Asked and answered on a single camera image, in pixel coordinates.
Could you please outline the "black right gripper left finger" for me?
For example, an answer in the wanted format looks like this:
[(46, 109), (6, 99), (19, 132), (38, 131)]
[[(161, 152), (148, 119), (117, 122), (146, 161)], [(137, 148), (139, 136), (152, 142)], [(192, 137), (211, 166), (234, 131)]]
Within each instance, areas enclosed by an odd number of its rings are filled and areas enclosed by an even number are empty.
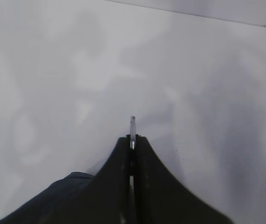
[(130, 155), (134, 138), (121, 137), (101, 170), (83, 190), (39, 220), (40, 224), (132, 224)]

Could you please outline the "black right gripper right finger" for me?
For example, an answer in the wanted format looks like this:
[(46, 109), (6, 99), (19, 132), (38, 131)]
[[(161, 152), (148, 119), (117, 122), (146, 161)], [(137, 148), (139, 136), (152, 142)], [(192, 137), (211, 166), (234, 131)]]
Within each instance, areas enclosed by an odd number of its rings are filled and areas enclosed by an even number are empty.
[(134, 194), (140, 224), (231, 224), (202, 201), (161, 162), (146, 137), (136, 138)]

